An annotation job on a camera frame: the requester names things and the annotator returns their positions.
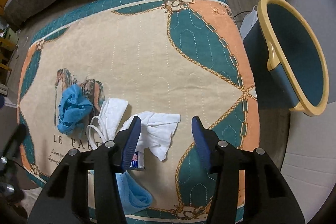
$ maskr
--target trash can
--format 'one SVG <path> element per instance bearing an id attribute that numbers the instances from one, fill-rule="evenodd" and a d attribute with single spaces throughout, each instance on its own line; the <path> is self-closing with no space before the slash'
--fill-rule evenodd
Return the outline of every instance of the trash can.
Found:
<path id="1" fill-rule="evenodd" d="M 285 0 L 260 0 L 258 21 L 243 40 L 258 107 L 320 115 L 329 77 L 321 46 L 305 19 Z"/>

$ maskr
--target metal screw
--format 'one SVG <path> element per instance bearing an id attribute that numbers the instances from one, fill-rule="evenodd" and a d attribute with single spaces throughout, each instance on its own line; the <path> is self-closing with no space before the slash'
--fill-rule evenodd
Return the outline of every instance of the metal screw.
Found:
<path id="1" fill-rule="evenodd" d="M 227 144 L 228 144 L 227 141 L 223 141 L 223 140 L 218 142 L 218 145 L 220 147 L 227 147 Z"/>
<path id="2" fill-rule="evenodd" d="M 78 152 L 78 149 L 73 148 L 73 149 L 70 149 L 68 153 L 69 153 L 70 156 L 74 156 L 74 155 L 77 154 L 77 152 Z"/>
<path id="3" fill-rule="evenodd" d="M 255 151 L 256 151 L 259 155 L 263 155 L 263 154 L 265 154 L 265 150 L 263 150 L 261 147 L 258 147 Z"/>
<path id="4" fill-rule="evenodd" d="M 113 147 L 114 145 L 115 145 L 114 141 L 107 141 L 107 142 L 105 143 L 105 146 L 106 146 L 107 148 L 111 148 L 111 147 Z"/>
<path id="5" fill-rule="evenodd" d="M 7 158 L 6 158 L 6 157 L 1 157 L 1 162 L 2 162 L 3 164 L 6 164 L 6 163 L 7 163 Z"/>
<path id="6" fill-rule="evenodd" d="M 14 187 L 10 184 L 7 184 L 7 191 L 10 193 L 14 193 Z"/>

